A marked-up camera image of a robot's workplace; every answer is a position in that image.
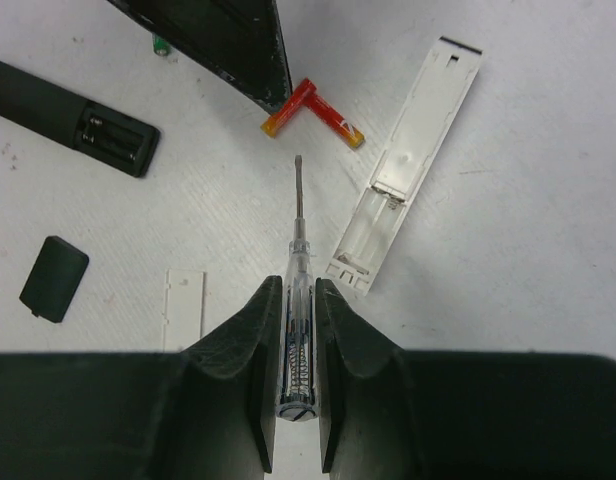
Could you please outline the black remote control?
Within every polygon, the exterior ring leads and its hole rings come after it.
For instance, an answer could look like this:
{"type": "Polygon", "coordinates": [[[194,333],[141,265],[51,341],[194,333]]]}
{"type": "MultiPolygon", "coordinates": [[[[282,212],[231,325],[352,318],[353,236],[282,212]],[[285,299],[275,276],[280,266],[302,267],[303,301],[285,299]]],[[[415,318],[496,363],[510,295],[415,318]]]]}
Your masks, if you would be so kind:
{"type": "Polygon", "coordinates": [[[0,116],[134,178],[160,140],[156,127],[2,61],[0,116]]]}

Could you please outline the black battery cover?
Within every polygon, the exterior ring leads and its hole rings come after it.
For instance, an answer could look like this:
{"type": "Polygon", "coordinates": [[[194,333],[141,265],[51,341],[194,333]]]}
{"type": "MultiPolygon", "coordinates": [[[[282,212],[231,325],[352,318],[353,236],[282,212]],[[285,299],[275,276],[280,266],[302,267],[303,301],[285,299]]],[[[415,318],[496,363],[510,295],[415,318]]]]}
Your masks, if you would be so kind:
{"type": "Polygon", "coordinates": [[[61,323],[88,265],[86,253],[59,236],[48,236],[19,300],[33,316],[61,323]]]}

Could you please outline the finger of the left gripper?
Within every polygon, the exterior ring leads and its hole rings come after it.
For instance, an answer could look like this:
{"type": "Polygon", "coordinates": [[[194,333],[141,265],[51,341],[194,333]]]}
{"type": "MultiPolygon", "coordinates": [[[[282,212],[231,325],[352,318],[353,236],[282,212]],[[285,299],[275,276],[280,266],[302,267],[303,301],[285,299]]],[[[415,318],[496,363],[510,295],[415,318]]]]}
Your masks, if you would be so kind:
{"type": "Polygon", "coordinates": [[[126,0],[122,13],[268,113],[292,90],[274,0],[126,0]]]}

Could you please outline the green yellow battery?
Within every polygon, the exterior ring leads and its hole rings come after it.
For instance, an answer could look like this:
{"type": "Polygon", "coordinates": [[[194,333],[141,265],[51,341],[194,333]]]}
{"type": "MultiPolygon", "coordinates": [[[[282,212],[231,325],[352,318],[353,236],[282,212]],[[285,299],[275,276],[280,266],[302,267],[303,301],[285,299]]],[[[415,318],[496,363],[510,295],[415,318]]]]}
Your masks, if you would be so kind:
{"type": "Polygon", "coordinates": [[[171,53],[171,45],[158,35],[152,35],[153,52],[160,57],[167,57],[171,53]]]}

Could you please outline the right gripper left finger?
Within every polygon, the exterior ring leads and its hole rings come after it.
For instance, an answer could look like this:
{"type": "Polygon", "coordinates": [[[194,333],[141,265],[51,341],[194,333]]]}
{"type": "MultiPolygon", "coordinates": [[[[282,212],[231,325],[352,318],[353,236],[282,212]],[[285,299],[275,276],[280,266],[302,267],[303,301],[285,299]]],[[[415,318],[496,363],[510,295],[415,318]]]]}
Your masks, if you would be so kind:
{"type": "Polygon", "coordinates": [[[0,479],[261,479],[281,280],[180,353],[0,353],[0,479]]]}

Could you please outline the white stick with orange tip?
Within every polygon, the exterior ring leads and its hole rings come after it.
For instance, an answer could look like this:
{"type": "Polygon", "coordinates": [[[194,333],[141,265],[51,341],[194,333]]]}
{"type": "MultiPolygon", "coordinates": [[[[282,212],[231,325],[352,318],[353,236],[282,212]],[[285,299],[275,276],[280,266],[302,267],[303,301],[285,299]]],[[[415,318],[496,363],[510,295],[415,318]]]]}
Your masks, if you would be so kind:
{"type": "Polygon", "coordinates": [[[325,274],[365,295],[392,246],[482,63],[442,36],[428,52],[325,274]]]}

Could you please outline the clear handle screwdriver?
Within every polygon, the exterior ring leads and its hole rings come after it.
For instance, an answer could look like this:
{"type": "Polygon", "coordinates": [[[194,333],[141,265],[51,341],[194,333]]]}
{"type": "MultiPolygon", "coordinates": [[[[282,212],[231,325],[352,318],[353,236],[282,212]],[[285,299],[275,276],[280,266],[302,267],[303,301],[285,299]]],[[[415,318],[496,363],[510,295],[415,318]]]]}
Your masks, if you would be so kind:
{"type": "Polygon", "coordinates": [[[278,418],[303,422],[317,417],[315,281],[304,218],[300,155],[295,157],[294,166],[296,217],[282,288],[280,370],[275,408],[278,418]]]}

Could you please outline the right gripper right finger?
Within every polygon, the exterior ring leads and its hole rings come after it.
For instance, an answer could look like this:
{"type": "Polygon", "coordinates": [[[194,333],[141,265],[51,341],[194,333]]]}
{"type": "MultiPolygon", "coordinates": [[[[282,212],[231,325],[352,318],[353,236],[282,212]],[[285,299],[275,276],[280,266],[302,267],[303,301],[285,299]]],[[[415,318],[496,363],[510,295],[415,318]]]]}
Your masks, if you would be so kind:
{"type": "Polygon", "coordinates": [[[407,350],[316,285],[332,479],[616,479],[616,361],[407,350]]]}

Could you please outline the red orange battery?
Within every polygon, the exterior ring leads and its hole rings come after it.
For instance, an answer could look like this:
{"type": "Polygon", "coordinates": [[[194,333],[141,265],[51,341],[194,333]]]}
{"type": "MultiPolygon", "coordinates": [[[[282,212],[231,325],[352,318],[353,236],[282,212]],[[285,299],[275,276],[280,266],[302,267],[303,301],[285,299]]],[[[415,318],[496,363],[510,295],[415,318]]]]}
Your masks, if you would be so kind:
{"type": "Polygon", "coordinates": [[[318,94],[314,93],[307,100],[307,106],[351,149],[357,149],[364,143],[365,137],[363,133],[318,94]]]}
{"type": "Polygon", "coordinates": [[[315,94],[315,84],[305,78],[293,91],[282,108],[271,115],[261,126],[261,130],[271,138],[275,138],[279,131],[292,119],[292,117],[304,106],[315,94]]]}

